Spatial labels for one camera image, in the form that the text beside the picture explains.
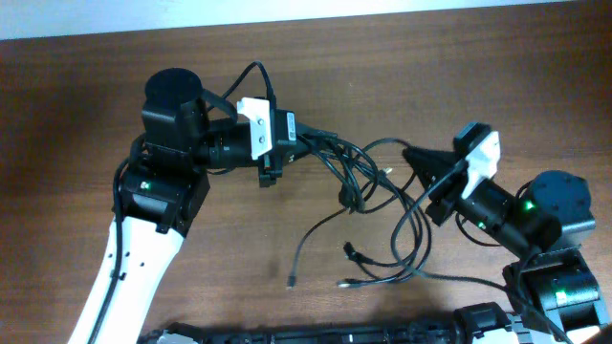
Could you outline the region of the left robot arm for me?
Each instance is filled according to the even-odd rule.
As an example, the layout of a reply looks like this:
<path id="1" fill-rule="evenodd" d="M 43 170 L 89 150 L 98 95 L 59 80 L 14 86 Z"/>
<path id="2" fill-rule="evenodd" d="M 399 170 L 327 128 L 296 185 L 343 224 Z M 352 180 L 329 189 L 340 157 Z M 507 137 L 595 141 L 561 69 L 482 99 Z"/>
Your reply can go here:
<path id="1" fill-rule="evenodd" d="M 262 97 L 237 103 L 195 73 L 161 70 L 144 87 L 143 134 L 113 178 L 114 218 L 105 255 L 73 343 L 134 343 L 156 290 L 210 190 L 208 175 L 254 167 L 269 187 L 285 165 L 310 154 L 328 132 L 298 122 Z"/>

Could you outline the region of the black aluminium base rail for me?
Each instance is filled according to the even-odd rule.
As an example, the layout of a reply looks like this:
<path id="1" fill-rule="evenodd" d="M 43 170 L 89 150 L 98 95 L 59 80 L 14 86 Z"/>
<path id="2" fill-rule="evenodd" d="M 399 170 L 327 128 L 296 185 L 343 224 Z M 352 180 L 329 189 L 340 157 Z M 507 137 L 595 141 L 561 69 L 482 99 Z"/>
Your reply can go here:
<path id="1" fill-rule="evenodd" d="M 287 327 L 241 329 L 201 328 L 175 322 L 164 329 L 140 335 L 139 344 L 361 344 L 361 343 L 531 343 L 532 336 L 520 318 L 494 303 L 477 304 L 405 322 L 342 325 L 338 327 Z"/>

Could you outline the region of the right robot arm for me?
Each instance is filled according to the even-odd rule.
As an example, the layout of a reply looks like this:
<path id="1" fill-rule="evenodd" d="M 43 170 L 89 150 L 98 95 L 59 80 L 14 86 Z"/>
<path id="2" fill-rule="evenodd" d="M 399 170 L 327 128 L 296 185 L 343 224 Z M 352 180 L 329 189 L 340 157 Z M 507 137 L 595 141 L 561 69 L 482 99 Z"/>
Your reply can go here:
<path id="1" fill-rule="evenodd" d="M 426 190 L 433 223 L 469 222 L 516 257 L 502 270 L 502 288 L 527 329 L 554 343 L 610 325 L 601 287 L 580 252 L 595 229 L 584 178 L 552 170 L 514 194 L 490 177 L 469 189 L 465 151 L 412 147 L 403 156 Z"/>

